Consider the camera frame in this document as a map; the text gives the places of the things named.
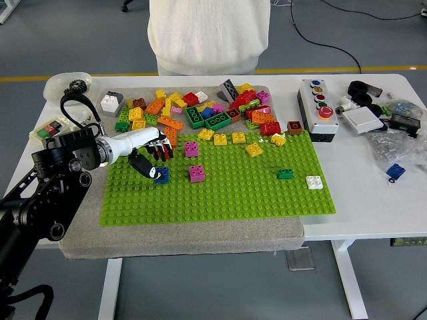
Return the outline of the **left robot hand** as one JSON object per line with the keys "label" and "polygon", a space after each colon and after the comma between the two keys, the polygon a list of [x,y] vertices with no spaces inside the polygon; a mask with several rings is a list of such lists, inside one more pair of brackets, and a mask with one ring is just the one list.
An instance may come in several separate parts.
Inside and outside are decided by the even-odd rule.
{"label": "left robot hand", "polygon": [[138,129],[115,137],[105,137],[107,164],[115,163],[119,157],[127,157],[129,164],[141,175],[150,179],[164,179],[164,176],[148,161],[138,149],[145,147],[155,160],[166,161],[165,152],[173,158],[173,150],[167,136],[156,127]]}

